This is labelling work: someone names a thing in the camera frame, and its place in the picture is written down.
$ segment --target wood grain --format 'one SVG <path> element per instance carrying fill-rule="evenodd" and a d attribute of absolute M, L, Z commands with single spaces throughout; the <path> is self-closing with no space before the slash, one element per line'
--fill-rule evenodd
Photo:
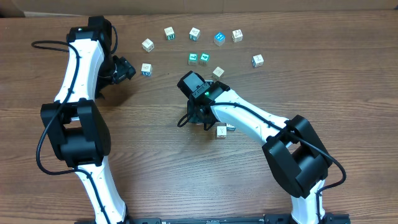
<path fill-rule="evenodd" d="M 176 87 L 189 70 L 223 81 L 264 110 L 308 118 L 347 182 L 324 194 L 328 212 L 353 223 L 398 219 L 398 14 L 395 11 L 272 12 L 107 17 L 118 29 L 118 56 L 152 77 L 104 89 L 97 100 L 112 137 L 111 170 L 133 217 L 238 217 L 288 213 L 290 197 L 276 183 L 261 148 L 242 132 L 215 138 L 201 126 L 177 128 L 186 97 Z M 0 20 L 0 223 L 73 223 L 93 218 L 75 175 L 47 176 L 36 167 L 43 130 L 40 107 L 58 93 L 68 55 L 30 47 L 64 40 L 86 17 Z M 176 40 L 166 41 L 172 26 Z M 201 30 L 198 42 L 189 30 Z M 244 39 L 232 43 L 232 30 Z M 223 32 L 222 47 L 213 36 Z M 155 50 L 141 42 L 150 38 Z M 189 52 L 211 55 L 207 67 L 187 65 Z M 251 57 L 265 64 L 252 68 Z M 48 169 L 65 169 L 48 140 Z M 340 178 L 332 166 L 328 183 Z"/>

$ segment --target cube with printed letter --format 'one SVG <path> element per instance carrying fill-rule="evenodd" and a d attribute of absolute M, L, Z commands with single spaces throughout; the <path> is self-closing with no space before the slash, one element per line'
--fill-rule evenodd
<path fill-rule="evenodd" d="M 209 62 L 210 59 L 210 55 L 206 54 L 206 53 L 202 53 L 199 59 L 199 64 L 201 65 L 207 65 L 207 63 Z"/>
<path fill-rule="evenodd" d="M 143 63 L 142 67 L 141 67 L 141 73 L 145 76 L 151 76 L 152 75 L 152 65 Z"/>
<path fill-rule="evenodd" d="M 189 53 L 188 64 L 189 65 L 197 65 L 198 64 L 198 54 Z"/>
<path fill-rule="evenodd" d="M 232 40 L 234 42 L 239 42 L 243 40 L 243 34 L 241 30 L 232 31 Z"/>
<path fill-rule="evenodd" d="M 219 32 L 214 36 L 214 43 L 217 46 L 220 47 L 221 45 L 223 45 L 224 42 L 225 42 L 225 35 L 223 33 Z"/>
<path fill-rule="evenodd" d="M 144 50 L 146 50 L 147 52 L 151 52 L 151 50 L 153 50 L 155 48 L 155 45 L 151 40 L 146 39 L 142 43 L 142 48 Z"/>
<path fill-rule="evenodd" d="M 200 30 L 192 27 L 191 32 L 189 32 L 189 39 L 193 41 L 198 41 L 199 36 L 200 36 Z"/>
<path fill-rule="evenodd" d="M 226 126 L 218 126 L 217 127 L 217 137 L 218 138 L 226 137 Z"/>
<path fill-rule="evenodd" d="M 175 34 L 174 34 L 173 27 L 168 27 L 168 28 L 164 29 L 164 32 L 166 33 L 166 39 L 167 40 L 174 40 L 175 39 Z"/>
<path fill-rule="evenodd" d="M 251 59 L 251 63 L 253 64 L 254 68 L 257 68 L 264 63 L 264 59 L 262 59 L 262 55 L 256 55 Z"/>
<path fill-rule="evenodd" d="M 221 69 L 220 67 L 216 67 L 216 69 L 213 71 L 213 78 L 220 80 L 220 78 L 224 75 L 224 70 Z"/>

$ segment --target blue block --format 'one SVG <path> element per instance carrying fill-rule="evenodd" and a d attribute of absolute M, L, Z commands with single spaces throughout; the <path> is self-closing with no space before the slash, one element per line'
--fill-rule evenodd
<path fill-rule="evenodd" d="M 226 125 L 226 130 L 227 130 L 227 131 L 235 131 L 236 128 L 235 128 L 234 126 L 230 125 L 230 124 L 227 124 L 227 125 Z"/>
<path fill-rule="evenodd" d="M 217 39 L 218 41 L 222 41 L 222 40 L 225 39 L 225 35 L 224 35 L 223 33 L 221 33 L 221 32 L 219 32 L 218 34 L 216 34 L 215 37 L 216 37 L 216 39 Z"/>
<path fill-rule="evenodd" d="M 194 35 L 191 35 L 191 34 L 189 35 L 189 39 L 197 41 L 197 37 L 195 37 Z"/>
<path fill-rule="evenodd" d="M 175 35 L 174 35 L 174 34 L 168 35 L 168 36 L 167 36 L 167 40 L 172 40 L 172 39 L 174 39 L 174 38 L 175 38 Z"/>

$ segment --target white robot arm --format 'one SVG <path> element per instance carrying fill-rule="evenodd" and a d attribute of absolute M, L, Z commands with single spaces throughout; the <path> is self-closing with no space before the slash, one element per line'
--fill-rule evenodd
<path fill-rule="evenodd" d="M 110 49 L 111 31 L 111 23 L 102 16 L 90 17 L 88 26 L 70 30 L 67 42 L 76 49 L 79 57 L 70 47 L 60 92 L 54 103 L 42 106 L 40 113 L 44 126 L 49 126 L 47 134 L 57 158 L 65 161 L 68 167 L 81 170 L 76 174 L 93 205 L 96 224 L 125 224 L 128 216 L 126 204 L 116 190 L 109 169 L 109 130 L 94 103 L 106 85 L 131 79 L 136 73 L 125 58 L 112 57 L 116 48 Z M 71 86 L 73 90 L 67 98 Z M 78 120 L 80 128 L 65 128 L 64 124 Z"/>
<path fill-rule="evenodd" d="M 242 99 L 225 84 L 206 82 L 193 71 L 181 78 L 177 86 L 189 99 L 188 113 L 178 122 L 178 127 L 187 122 L 212 126 L 217 121 L 237 127 L 262 146 L 272 175 L 291 194 L 291 219 L 298 224 L 316 224 L 322 220 L 325 210 L 322 199 L 317 202 L 316 193 L 323 187 L 332 162 L 303 144 L 293 154 L 287 149 L 301 139 L 327 154 L 305 118 L 297 115 L 289 120 L 265 112 Z"/>

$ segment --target black cable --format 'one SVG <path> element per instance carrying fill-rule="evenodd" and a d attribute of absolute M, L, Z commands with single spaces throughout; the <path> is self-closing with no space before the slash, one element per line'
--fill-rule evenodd
<path fill-rule="evenodd" d="M 66 103 L 68 102 L 70 96 L 73 93 L 73 87 L 75 86 L 75 82 L 76 82 L 76 79 L 77 79 L 79 66 L 80 66 L 80 56 L 79 56 L 79 52 L 77 51 L 77 49 L 74 46 L 72 46 L 71 44 L 66 43 L 66 42 L 56 41 L 56 40 L 40 40 L 40 41 L 35 41 L 35 42 L 31 43 L 31 46 L 34 47 L 34 48 L 37 48 L 37 49 L 58 50 L 58 51 L 61 51 L 61 52 L 69 52 L 69 50 L 66 50 L 66 49 L 58 49 L 58 48 L 54 48 L 54 47 L 42 47 L 42 46 L 38 46 L 37 44 L 60 44 L 60 45 L 65 45 L 65 46 L 70 47 L 76 53 L 76 69 L 75 69 L 75 73 L 73 74 L 73 78 L 72 78 L 72 82 L 70 84 L 70 88 L 68 89 L 68 94 L 65 97 L 64 101 L 59 106 L 59 108 L 56 110 L 55 114 L 51 117 L 48 125 L 46 125 L 46 127 L 45 127 L 45 129 L 44 129 L 44 131 L 43 131 L 43 133 L 42 133 L 42 135 L 40 137 L 39 143 L 37 144 L 37 149 L 36 149 L 36 163 L 37 163 L 37 166 L 39 167 L 39 169 L 42 172 L 44 172 L 45 174 L 48 174 L 48 175 L 62 175 L 62 174 L 70 174 L 72 172 L 84 173 L 87 176 L 87 178 L 90 180 L 91 185 L 93 186 L 95 197 L 97 198 L 97 201 L 98 201 L 99 207 L 101 209 L 101 212 L 104 213 L 104 217 L 106 219 L 106 222 L 108 224 L 111 224 L 111 222 L 109 220 L 109 217 L 108 217 L 108 214 L 105 211 L 105 207 L 103 206 L 103 204 L 101 202 L 100 195 L 98 193 L 98 189 L 96 188 L 96 185 L 94 183 L 94 180 L 93 180 L 91 174 L 89 174 L 87 171 L 82 170 L 82 169 L 70 169 L 70 170 L 52 172 L 52 171 L 49 171 L 46 168 L 44 168 L 42 163 L 41 163 L 41 161 L 40 161 L 40 151 L 41 151 L 45 136 L 47 135 L 47 133 L 49 131 L 49 127 L 52 124 L 52 122 L 55 120 L 55 118 L 57 118 L 57 116 L 61 112 L 62 108 L 66 105 Z"/>
<path fill-rule="evenodd" d="M 114 36 L 116 37 L 115 41 L 114 41 L 113 49 L 111 51 L 111 54 L 114 54 L 116 52 L 116 49 L 118 49 L 118 32 L 116 32 L 115 26 L 112 26 L 112 28 L 113 28 L 113 31 L 114 31 Z"/>
<path fill-rule="evenodd" d="M 182 128 L 184 125 L 186 125 L 186 124 L 189 122 L 189 120 L 192 118 L 192 116 L 193 116 L 193 112 L 191 112 L 191 113 L 186 113 L 186 114 L 185 114 L 184 116 L 182 116 L 182 118 L 178 121 L 177 127 Z"/>
<path fill-rule="evenodd" d="M 326 190 L 326 189 L 330 189 L 330 188 L 333 188 L 333 187 L 337 187 L 337 186 L 339 186 L 339 185 L 341 185 L 341 184 L 344 183 L 344 181 L 345 181 L 346 178 L 347 178 L 347 174 L 346 174 L 346 171 L 344 170 L 344 167 L 343 167 L 335 158 L 333 158 L 331 155 L 329 155 L 329 154 L 323 152 L 321 149 L 317 148 L 317 147 L 314 146 L 313 144 L 310 144 L 310 143 L 307 142 L 306 140 L 304 140 L 304 139 L 302 139 L 302 138 L 296 136 L 295 134 L 293 134 L 293 133 L 291 133 L 291 132 L 289 132 L 289 131 L 287 131 L 287 130 L 285 130 L 285 129 L 283 129 L 283 128 L 280 128 L 279 126 L 277 126 L 277 125 L 275 125 L 273 122 L 271 122 L 271 121 L 269 121 L 269 120 L 263 118 L 261 115 L 257 114 L 256 112 L 254 112 L 252 109 L 248 108 L 247 106 L 243 106 L 243 105 L 240 105 L 240 104 L 238 104 L 238 103 L 228 103 L 228 102 L 224 102 L 224 103 L 213 103 L 213 104 L 211 104 L 211 105 L 209 105 L 209 106 L 225 106 L 225 105 L 226 105 L 226 106 L 237 106 L 237 107 L 239 107 L 239 108 L 242 108 L 242 109 L 244 109 L 244 110 L 250 112 L 251 114 L 253 114 L 253 115 L 256 116 L 257 118 L 259 118 L 261 121 L 263 121 L 264 123 L 268 124 L 269 126 L 275 128 L 275 129 L 277 129 L 277 130 L 279 130 L 279 131 L 283 131 L 285 134 L 288 134 L 291 138 L 293 138 L 293 139 L 295 139 L 295 140 L 301 142 L 302 144 L 304 144 L 304 145 L 306 145 L 306 146 L 308 146 L 308 147 L 310 147 L 310 148 L 313 148 L 314 150 L 318 151 L 321 155 L 325 156 L 326 158 L 330 159 L 332 162 L 334 162 L 334 163 L 336 164 L 336 166 L 340 169 L 340 171 L 341 171 L 341 173 L 342 173 L 342 175 L 343 175 L 343 177 L 341 178 L 341 180 L 339 180 L 339 181 L 337 181 L 337 182 L 335 182 L 335 183 L 333 183 L 333 184 L 324 186 L 324 187 L 322 187 L 321 189 L 317 190 L 317 192 L 315 193 L 315 195 L 317 196 L 317 217 L 318 217 L 318 222 L 321 223 L 320 201 L 319 201 L 319 197 L 321 196 L 321 192 L 324 191 L 324 190 Z M 187 121 L 184 122 L 182 125 L 180 125 L 179 128 L 182 127 L 182 126 L 184 126 L 186 123 L 187 123 Z"/>
<path fill-rule="evenodd" d="M 212 123 L 207 127 L 207 123 L 205 123 L 203 129 L 204 129 L 205 131 L 208 131 L 208 130 L 210 130 L 210 128 L 213 127 L 213 125 L 215 125 L 215 124 L 216 124 L 216 121 L 212 122 Z"/>

